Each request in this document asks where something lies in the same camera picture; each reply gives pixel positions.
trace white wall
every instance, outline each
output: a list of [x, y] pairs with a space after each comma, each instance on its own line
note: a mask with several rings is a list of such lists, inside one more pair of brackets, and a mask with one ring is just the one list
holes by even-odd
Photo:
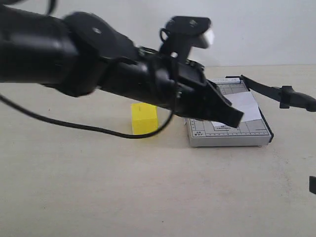
[[[191, 58], [206, 66], [316, 64], [316, 0], [59, 0], [56, 16], [93, 12], [138, 45], [158, 48], [158, 31], [173, 15], [209, 17], [211, 49]], [[20, 8], [45, 11], [45, 0]]]

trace white table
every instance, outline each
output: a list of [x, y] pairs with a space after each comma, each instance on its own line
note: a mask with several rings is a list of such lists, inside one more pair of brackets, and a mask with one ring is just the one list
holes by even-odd
[[[207, 68], [316, 96], [316, 66]], [[39, 85], [0, 92], [54, 118], [130, 131], [132, 101], [70, 98]], [[189, 147], [181, 118], [127, 140], [28, 118], [0, 104], [1, 237], [314, 237], [316, 114], [254, 93], [275, 138], [266, 147]]]

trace yellow block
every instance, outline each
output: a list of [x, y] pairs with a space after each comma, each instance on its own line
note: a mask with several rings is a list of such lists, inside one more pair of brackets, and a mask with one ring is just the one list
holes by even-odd
[[154, 132], [158, 129], [157, 107], [146, 103], [131, 105], [134, 135]]

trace paper sheet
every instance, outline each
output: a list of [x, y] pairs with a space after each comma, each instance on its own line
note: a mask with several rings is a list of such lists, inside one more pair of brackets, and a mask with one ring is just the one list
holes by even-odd
[[[241, 92], [235, 94], [224, 95], [228, 100], [231, 101], [232, 106], [244, 112], [241, 122], [252, 121], [261, 119], [258, 103], [253, 97], [252, 93]], [[220, 122], [212, 122], [214, 127], [223, 126]]]

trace robotic arm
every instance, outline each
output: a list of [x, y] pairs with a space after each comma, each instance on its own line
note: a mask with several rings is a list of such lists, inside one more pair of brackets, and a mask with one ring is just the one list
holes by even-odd
[[[161, 29], [162, 45], [155, 51], [136, 47], [93, 14], [75, 12], [58, 19], [0, 5], [0, 82], [39, 83], [72, 97], [100, 89], [180, 117], [238, 127], [243, 113], [205, 78], [201, 64], [188, 60], [192, 47], [208, 48], [210, 28], [208, 18], [173, 17]], [[291, 87], [247, 80], [250, 88], [280, 101], [280, 108], [316, 111], [314, 98]]]

